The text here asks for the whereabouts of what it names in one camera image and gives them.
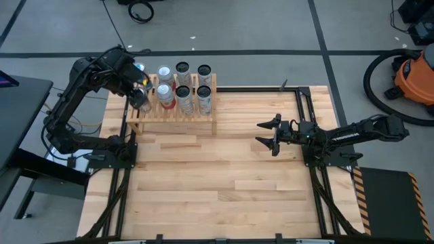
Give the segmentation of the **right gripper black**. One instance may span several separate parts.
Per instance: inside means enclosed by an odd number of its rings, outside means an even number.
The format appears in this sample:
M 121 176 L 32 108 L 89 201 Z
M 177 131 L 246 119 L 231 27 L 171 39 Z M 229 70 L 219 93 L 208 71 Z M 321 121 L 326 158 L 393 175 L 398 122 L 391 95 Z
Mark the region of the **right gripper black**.
M 265 129 L 276 128 L 274 138 L 255 137 L 257 141 L 264 144 L 276 157 L 280 151 L 280 142 L 286 144 L 309 145 L 313 146 L 319 143 L 319 128 L 316 123 L 301 121 L 297 123 L 298 129 L 292 127 L 292 121 L 282 121 L 281 115 L 276 114 L 273 119 L 264 123 L 258 123 L 257 126 Z

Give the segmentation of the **dark tablet screen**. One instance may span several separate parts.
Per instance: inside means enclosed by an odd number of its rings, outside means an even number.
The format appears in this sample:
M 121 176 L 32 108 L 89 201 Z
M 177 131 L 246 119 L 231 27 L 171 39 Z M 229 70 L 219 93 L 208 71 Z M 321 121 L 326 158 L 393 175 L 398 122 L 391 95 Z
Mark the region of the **dark tablet screen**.
M 0 70 L 0 88 L 18 87 L 20 83 Z

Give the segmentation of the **black desk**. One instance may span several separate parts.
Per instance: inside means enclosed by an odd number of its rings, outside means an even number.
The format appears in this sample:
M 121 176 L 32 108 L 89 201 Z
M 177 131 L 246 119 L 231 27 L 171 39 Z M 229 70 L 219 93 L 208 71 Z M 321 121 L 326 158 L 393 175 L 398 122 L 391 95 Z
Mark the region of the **black desk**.
M 0 211 L 22 176 L 31 178 L 32 182 L 19 204 L 15 219 L 25 217 L 36 192 L 83 200 L 89 180 L 86 173 L 20 148 L 53 83 L 43 79 L 11 77 L 20 85 L 0 88 Z

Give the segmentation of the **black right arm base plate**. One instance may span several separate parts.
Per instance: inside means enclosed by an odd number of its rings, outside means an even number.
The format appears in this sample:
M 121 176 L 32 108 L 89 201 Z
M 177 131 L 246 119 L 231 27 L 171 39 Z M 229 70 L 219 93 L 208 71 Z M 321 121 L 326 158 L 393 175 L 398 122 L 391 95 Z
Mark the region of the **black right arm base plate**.
M 323 149 L 322 145 L 313 144 L 302 146 L 302 155 L 307 167 L 352 167 L 363 157 L 363 154 L 355 152 L 352 146 L 327 146 Z

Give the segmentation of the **wooden slatted shelf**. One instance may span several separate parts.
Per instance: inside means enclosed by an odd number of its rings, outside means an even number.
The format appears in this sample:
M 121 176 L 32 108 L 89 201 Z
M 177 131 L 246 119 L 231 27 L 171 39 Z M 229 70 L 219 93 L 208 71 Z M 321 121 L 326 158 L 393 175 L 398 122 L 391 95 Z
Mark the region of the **wooden slatted shelf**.
M 210 134 L 215 136 L 217 134 L 217 120 L 216 109 L 214 105 L 216 103 L 216 74 L 212 73 L 212 111 L 210 115 L 201 115 L 199 112 L 198 99 L 195 89 L 199 87 L 199 79 L 197 73 L 191 73 L 191 79 L 193 82 L 192 99 L 194 105 L 194 113 L 191 116 L 182 114 L 181 110 L 176 104 L 173 109 L 166 110 L 162 107 L 160 101 L 158 101 L 155 95 L 156 87 L 159 84 L 159 78 L 156 74 L 149 75 L 153 82 L 153 88 L 148 91 L 148 99 L 151 102 L 152 109 L 147 112 L 141 112 L 138 109 L 128 106 L 126 114 L 126 123 L 131 129 L 138 135 L 142 135 L 145 132 L 145 126 L 151 124 L 168 124 L 168 125 L 209 125 Z

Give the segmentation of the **orange vacuum cleaner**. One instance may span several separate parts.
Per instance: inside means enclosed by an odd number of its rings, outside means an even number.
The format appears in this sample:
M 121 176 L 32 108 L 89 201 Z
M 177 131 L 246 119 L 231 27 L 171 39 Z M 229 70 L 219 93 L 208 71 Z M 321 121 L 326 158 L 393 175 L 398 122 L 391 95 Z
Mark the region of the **orange vacuum cleaner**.
M 434 117 L 434 43 L 421 52 L 394 49 L 392 63 L 396 75 L 393 87 L 384 92 L 389 100 L 405 97 L 426 106 Z

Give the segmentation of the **black mat hazard stripes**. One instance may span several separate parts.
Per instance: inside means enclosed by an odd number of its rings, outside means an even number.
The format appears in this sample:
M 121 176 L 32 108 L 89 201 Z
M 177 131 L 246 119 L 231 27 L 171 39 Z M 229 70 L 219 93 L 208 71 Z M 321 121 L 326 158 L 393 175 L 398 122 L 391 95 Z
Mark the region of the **black mat hazard stripes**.
M 355 167 L 353 181 L 365 233 L 434 241 L 414 174 Z

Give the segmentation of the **blue silver Red Bull can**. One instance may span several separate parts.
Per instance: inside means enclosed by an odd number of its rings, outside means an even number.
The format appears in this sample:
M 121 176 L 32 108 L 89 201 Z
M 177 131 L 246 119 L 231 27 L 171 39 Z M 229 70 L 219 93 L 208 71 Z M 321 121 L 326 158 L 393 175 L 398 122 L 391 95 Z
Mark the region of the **blue silver Red Bull can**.
M 143 89 L 147 94 L 146 103 L 142 107 L 140 107 L 139 110 L 142 113 L 149 113 L 152 110 L 152 104 L 151 104 L 151 101 L 149 100 L 148 93 L 147 93 L 145 88 L 142 88 L 142 87 L 137 87 L 137 88 Z
M 143 63 L 141 63 L 141 62 L 136 62 L 134 65 L 135 65 L 136 68 L 139 69 L 139 70 L 141 71 L 141 73 L 142 73 L 142 80 L 138 82 L 141 86 L 142 86 L 142 81 L 143 81 L 144 78 L 148 78 L 148 79 L 151 81 L 151 79 L 149 78 L 149 75 L 146 73 L 146 66 L 145 66 Z

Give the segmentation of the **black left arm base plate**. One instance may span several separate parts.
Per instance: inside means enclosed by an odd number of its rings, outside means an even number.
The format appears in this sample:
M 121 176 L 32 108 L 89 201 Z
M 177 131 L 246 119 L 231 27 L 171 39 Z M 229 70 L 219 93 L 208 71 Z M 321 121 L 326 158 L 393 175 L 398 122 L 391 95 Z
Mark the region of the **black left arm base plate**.
M 123 143 L 84 156 L 92 169 L 131 169 L 136 164 L 138 144 Z

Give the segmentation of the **black equipment case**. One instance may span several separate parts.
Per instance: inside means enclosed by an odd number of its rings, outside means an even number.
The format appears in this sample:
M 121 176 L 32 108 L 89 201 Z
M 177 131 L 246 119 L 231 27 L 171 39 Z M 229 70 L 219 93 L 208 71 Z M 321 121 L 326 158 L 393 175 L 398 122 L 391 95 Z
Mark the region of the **black equipment case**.
M 398 13 L 403 22 L 409 24 L 419 20 L 433 5 L 434 0 L 405 0 Z
M 434 20 L 420 20 L 409 27 L 408 33 L 415 45 L 434 43 Z

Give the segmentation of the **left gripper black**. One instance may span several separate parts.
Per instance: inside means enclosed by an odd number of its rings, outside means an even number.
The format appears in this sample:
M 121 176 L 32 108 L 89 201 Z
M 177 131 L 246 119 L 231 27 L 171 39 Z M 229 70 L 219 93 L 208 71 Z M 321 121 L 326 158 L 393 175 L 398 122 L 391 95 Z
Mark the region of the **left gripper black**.
M 115 64 L 115 76 L 118 81 L 114 94 L 128 96 L 133 108 L 139 109 L 146 103 L 147 94 L 152 89 L 148 75 L 135 65 L 131 56 L 121 56 Z

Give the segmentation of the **pink white Spindrift can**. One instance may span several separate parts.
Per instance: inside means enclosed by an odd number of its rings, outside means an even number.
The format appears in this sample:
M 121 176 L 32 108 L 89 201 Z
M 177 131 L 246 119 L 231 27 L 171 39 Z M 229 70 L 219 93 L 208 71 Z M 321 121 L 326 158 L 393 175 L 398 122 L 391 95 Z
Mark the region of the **pink white Spindrift can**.
M 172 87 L 167 83 L 161 83 L 157 86 L 157 99 L 166 110 L 173 109 L 176 104 Z
M 176 80 L 172 69 L 167 65 L 162 65 L 157 69 L 157 76 L 160 83 L 168 84 L 172 89 L 176 89 Z

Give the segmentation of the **black equipment box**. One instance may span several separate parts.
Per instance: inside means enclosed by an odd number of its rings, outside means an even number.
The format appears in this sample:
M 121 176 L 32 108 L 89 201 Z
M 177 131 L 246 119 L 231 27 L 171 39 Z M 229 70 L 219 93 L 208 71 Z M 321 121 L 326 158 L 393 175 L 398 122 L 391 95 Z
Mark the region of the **black equipment box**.
M 119 5 L 129 5 L 135 1 L 145 1 L 145 2 L 156 2 L 156 1 L 163 1 L 163 0 L 116 0 Z

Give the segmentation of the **white paper sheet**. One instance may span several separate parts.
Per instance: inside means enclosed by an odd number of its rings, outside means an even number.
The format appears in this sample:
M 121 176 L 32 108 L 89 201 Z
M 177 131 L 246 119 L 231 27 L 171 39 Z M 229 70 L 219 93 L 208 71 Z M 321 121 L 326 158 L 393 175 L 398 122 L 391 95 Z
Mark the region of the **white paper sheet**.
M 67 166 L 67 159 L 69 157 L 76 157 L 75 166 L 71 167 L 77 171 L 88 172 L 88 160 L 84 157 L 86 154 L 90 154 L 91 150 L 78 150 L 72 154 L 61 154 L 55 148 L 51 148 L 50 152 L 48 152 L 45 156 L 47 160 L 53 161 L 54 163 Z

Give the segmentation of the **white Celsius can black lid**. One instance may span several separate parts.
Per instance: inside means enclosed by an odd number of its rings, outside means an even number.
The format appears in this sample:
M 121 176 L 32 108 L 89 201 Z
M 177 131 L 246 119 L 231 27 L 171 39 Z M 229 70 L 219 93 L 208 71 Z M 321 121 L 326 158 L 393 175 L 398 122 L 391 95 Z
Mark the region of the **white Celsius can black lid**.
M 212 91 L 211 88 L 202 85 L 197 90 L 197 101 L 199 113 L 203 116 L 211 115 L 212 113 Z
M 179 85 L 191 87 L 193 82 L 191 78 L 190 66 L 187 62 L 179 62 L 176 65 L 177 80 Z
M 177 87 L 176 99 L 181 112 L 186 116 L 192 116 L 194 113 L 194 104 L 191 89 L 186 85 Z
M 206 85 L 208 87 L 212 86 L 212 70 L 207 64 L 202 64 L 197 69 L 198 82 L 200 86 Z

